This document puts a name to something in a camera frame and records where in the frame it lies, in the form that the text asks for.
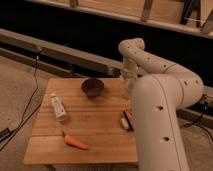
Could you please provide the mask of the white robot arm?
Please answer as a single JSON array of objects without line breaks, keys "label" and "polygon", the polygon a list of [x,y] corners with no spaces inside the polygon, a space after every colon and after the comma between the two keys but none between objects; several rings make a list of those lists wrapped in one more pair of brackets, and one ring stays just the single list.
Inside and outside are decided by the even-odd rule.
[{"label": "white robot arm", "polygon": [[119,43],[121,74],[131,96],[140,171],[190,171],[176,111],[197,103],[202,79],[193,71],[145,51],[141,38]]}]

